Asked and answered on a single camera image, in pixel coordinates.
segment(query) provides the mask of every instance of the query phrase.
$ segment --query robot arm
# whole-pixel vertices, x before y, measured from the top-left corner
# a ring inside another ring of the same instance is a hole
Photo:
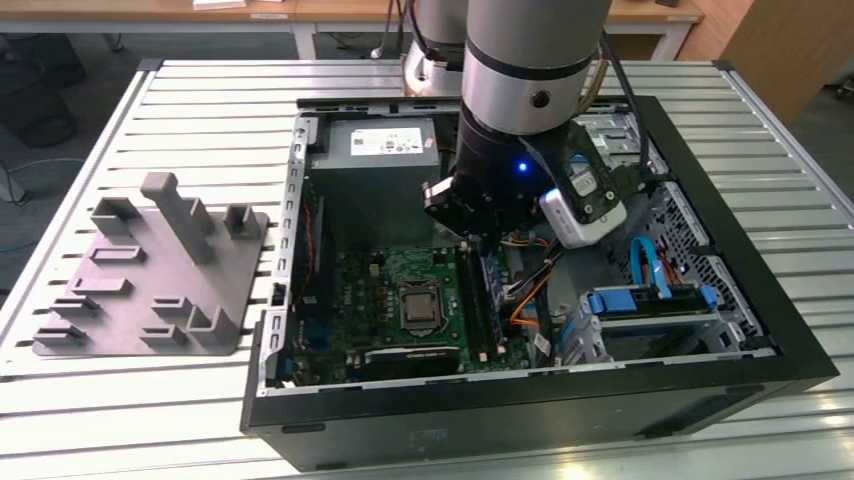
[[[462,236],[497,241],[548,207],[565,220],[548,216],[565,246],[581,246],[608,233],[609,212],[620,220],[608,168],[572,121],[610,4],[469,2],[456,172],[425,189],[428,213]],[[584,176],[572,155],[588,160]],[[578,234],[588,225],[590,233]],[[574,240],[566,229],[577,230]]]

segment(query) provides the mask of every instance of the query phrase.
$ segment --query slotted work surface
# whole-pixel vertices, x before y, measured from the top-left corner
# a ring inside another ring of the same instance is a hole
[[[628,62],[641,95],[658,96],[841,376],[770,400],[690,437],[593,445],[520,458],[377,470],[370,478],[500,475],[734,479],[854,469],[854,230],[849,204],[738,83],[708,63]],[[265,232],[238,349],[226,357],[42,358],[33,351],[98,236],[102,197],[145,211],[150,172],[173,172],[183,198],[211,213],[241,204],[281,218],[298,98],[404,94],[397,62],[167,61],[138,74],[71,202],[54,220],[10,298],[0,364],[0,477],[259,478],[295,473],[238,430],[250,361],[275,269]],[[618,95],[609,76],[605,95]],[[134,252],[102,253],[106,258]],[[50,435],[38,432],[50,431]],[[813,455],[808,452],[823,452]],[[351,472],[341,472],[351,478]]]

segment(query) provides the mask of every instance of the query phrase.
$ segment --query black side panel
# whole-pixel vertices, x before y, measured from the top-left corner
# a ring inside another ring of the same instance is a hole
[[[653,143],[670,165],[692,208],[713,239],[713,246],[736,277],[754,314],[766,327],[801,377],[840,374],[813,332],[712,183],[676,126],[654,97],[638,98]]]
[[[722,404],[709,400],[721,396],[732,401]],[[323,429],[305,433],[282,434],[279,426],[261,427],[254,433],[302,471],[330,466],[353,468],[641,438],[640,432],[668,419],[690,416],[694,422],[724,412],[726,407],[744,408],[737,404],[748,397],[729,397],[722,388],[662,391],[353,418],[326,422]],[[705,423],[697,428],[693,425],[680,425],[685,427],[681,433],[690,433]]]
[[[246,376],[246,390],[243,392],[243,409],[241,410],[241,431],[249,433],[253,423],[253,404],[258,388],[258,360],[262,356],[262,336],[265,333],[265,319],[255,324],[253,333],[253,351],[250,352],[250,372]]]

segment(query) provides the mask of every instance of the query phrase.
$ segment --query black cable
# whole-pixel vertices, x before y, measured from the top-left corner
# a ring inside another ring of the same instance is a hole
[[[13,191],[13,174],[10,173],[10,168],[6,166],[6,162],[3,161],[3,159],[0,159],[0,168],[3,168],[3,173],[6,174],[6,183],[10,190],[10,198],[13,199],[11,202],[6,203],[11,203],[17,207],[23,207],[25,205],[27,205],[27,193],[25,193],[25,197],[22,197],[23,201],[15,200],[15,192]]]
[[[624,89],[624,93],[626,94],[629,106],[632,107],[632,111],[636,114],[636,121],[638,122],[638,136],[641,137],[641,165],[650,168],[650,135],[646,131],[644,116],[641,115],[641,109],[638,108],[638,97],[636,97],[636,91],[632,88],[632,84],[629,83],[626,70],[624,70],[624,64],[620,61],[617,54],[614,53],[614,48],[612,47],[609,35],[608,33],[605,33],[605,30],[602,30],[602,35],[600,36],[600,48],[602,48],[604,55],[612,60],[612,65],[614,66],[614,74],[617,75],[620,86]]]
[[[432,61],[441,60],[442,58],[437,50],[428,46],[428,40],[425,40],[425,36],[422,35],[422,29],[418,27],[418,20],[416,19],[416,0],[410,0],[409,5],[410,23],[413,24],[413,35],[416,37],[416,41],[418,42],[418,46],[422,49],[422,52],[425,52],[425,58]]]
[[[401,57],[404,55],[404,22],[406,21],[406,13],[408,13],[408,9],[402,8],[401,5],[401,0],[396,0],[396,3],[398,4],[398,45],[397,45],[397,50],[398,50],[398,57]]]
[[[335,40],[335,43],[338,43],[338,49],[339,50],[350,50],[353,49],[353,45],[350,45],[347,42],[345,42],[341,38],[338,38],[338,35],[333,32],[323,32],[333,40]]]
[[[540,265],[537,270],[534,270],[528,275],[528,277],[525,277],[525,280],[522,280],[518,285],[508,289],[509,294],[514,294],[516,292],[522,290],[526,286],[534,283],[542,275],[549,273],[549,270],[552,270],[552,268],[554,267],[554,262],[557,262],[564,255],[564,249],[560,248],[560,245],[561,242],[558,240],[553,240],[553,242],[549,244],[549,247],[546,248],[546,253],[544,253],[544,259],[541,261],[542,265]]]
[[[392,11],[396,8],[396,0],[389,0],[389,11],[386,12],[386,29],[384,30],[384,39],[379,42],[379,46],[371,50],[371,58],[381,59],[384,58],[384,53],[386,51],[386,40],[389,39],[389,30],[392,29]]]
[[[546,285],[544,285],[544,288],[541,288],[540,292],[537,292],[537,295],[534,296],[534,305],[537,306],[540,334],[546,340],[549,340],[549,344],[552,345],[552,307],[549,306],[549,288]],[[554,351],[556,349],[550,348],[549,355],[546,355],[541,349],[537,348],[537,368],[545,368],[549,366],[550,360],[554,358]]]

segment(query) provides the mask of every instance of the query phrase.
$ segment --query wire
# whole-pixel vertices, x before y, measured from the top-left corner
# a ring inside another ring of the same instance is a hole
[[[524,243],[524,242],[508,242],[502,240],[502,245],[509,247],[545,247],[546,245],[541,245],[540,243]]]
[[[305,205],[306,210],[306,235],[309,237],[309,269],[306,271],[306,281],[303,282],[303,288],[299,292],[299,297],[297,297],[297,302],[294,302],[294,309],[297,310],[297,306],[303,301],[303,296],[306,295],[306,290],[309,288],[309,282],[311,281],[311,275],[315,269],[315,241],[311,236],[311,210],[309,209],[309,205]]]
[[[37,165],[45,165],[46,163],[55,163],[55,162],[81,162],[85,163],[86,160],[81,159],[81,158],[49,158],[47,160],[38,160],[35,162],[30,162],[26,163],[25,165],[15,167],[11,170],[7,170],[7,173],[17,173],[21,172],[22,170],[29,169],[30,167],[35,167]]]
[[[338,49],[339,50],[353,50],[353,45],[350,45],[347,42],[345,42],[341,38],[338,38],[338,35],[333,32],[323,32],[333,40],[335,40],[335,43],[338,43]]]
[[[532,241],[521,238],[516,231],[510,233],[510,241],[517,242],[518,244],[532,245]],[[541,247],[549,247],[549,241],[545,238],[534,238],[534,243]]]
[[[386,29],[384,30],[384,39],[379,42],[379,46],[371,50],[371,58],[379,59],[384,57],[386,50],[386,40],[389,39],[389,30],[392,29],[392,11],[396,8],[396,0],[389,0],[389,11],[386,12]]]
[[[528,285],[530,285],[545,272],[550,271],[552,268],[554,267],[556,260],[557,258],[556,259],[545,258],[544,264],[538,267],[534,273],[532,273],[525,280],[522,280],[518,284],[516,284],[508,289],[508,294],[513,295],[514,293],[517,293]]]
[[[546,273],[546,276],[544,276],[544,278],[537,283],[534,288],[532,288],[532,291],[525,296],[525,299],[522,300],[522,302],[520,303],[520,306],[514,310],[513,315],[510,316],[512,325],[517,325],[517,324],[520,324],[520,322],[532,322],[532,324],[540,325],[538,322],[534,322],[533,320],[521,320],[518,317],[520,317],[520,314],[522,313],[522,310],[525,309],[525,306],[528,305],[528,303],[532,301],[532,299],[537,295],[537,292],[540,292],[540,289],[544,288],[544,285],[546,285],[546,282],[549,281],[549,277],[552,277],[552,270],[549,271],[549,273]]]
[[[602,30],[602,35],[600,36],[600,48],[602,49],[604,55],[612,60],[612,64],[614,65],[614,74],[617,75],[617,80],[620,81],[620,86],[624,89],[624,93],[626,93],[626,99],[629,100],[629,106],[632,107],[632,111],[636,114],[636,121],[638,122],[638,136],[641,137],[641,165],[650,166],[650,135],[646,131],[646,124],[644,122],[644,116],[641,115],[641,109],[638,108],[638,97],[636,97],[636,91],[632,88],[632,84],[629,83],[629,77],[626,76],[626,70],[624,70],[624,64],[620,61],[620,58],[614,54],[614,49],[612,48],[612,42],[609,41],[609,35]]]
[[[646,274],[641,268],[641,257],[646,259],[644,265],[649,266],[649,282],[656,285],[660,290],[662,298],[670,298],[673,296],[670,288],[668,288],[666,270],[662,265],[662,261],[658,258],[658,252],[656,250],[656,244],[653,239],[644,235],[638,235],[632,239],[632,247],[629,251],[629,265],[632,269],[632,281],[634,284],[648,283]]]
[[[661,253],[658,254],[658,258],[661,259],[662,264],[665,265],[665,273],[668,275],[668,279],[670,283],[678,283],[680,285],[682,285],[685,283],[682,281],[682,276],[677,273],[677,270],[673,268],[673,265],[670,265],[668,258],[665,258],[665,255]]]
[[[410,23],[413,25],[413,36],[416,37],[416,41],[418,42],[418,46],[425,52],[425,58],[428,60],[438,60],[440,55],[436,49],[430,48],[428,45],[428,40],[425,40],[425,36],[422,35],[422,29],[418,27],[418,19],[416,18],[416,0],[409,1],[409,17]]]
[[[600,96],[600,90],[602,89],[602,84],[605,83],[605,77],[609,73],[609,60],[605,58],[602,54],[602,47],[600,47],[600,62],[597,63],[597,70],[593,74],[593,80],[590,81],[590,86],[588,87],[588,93],[582,97],[578,102],[578,106],[576,107],[576,115],[578,116],[588,111],[590,106],[597,101],[597,97]]]
[[[17,245],[14,247],[0,248],[0,254],[13,253],[13,252],[17,252],[19,250],[25,250],[26,248],[33,247],[35,244],[37,244],[37,241],[31,240],[30,242],[25,243],[23,245]]]

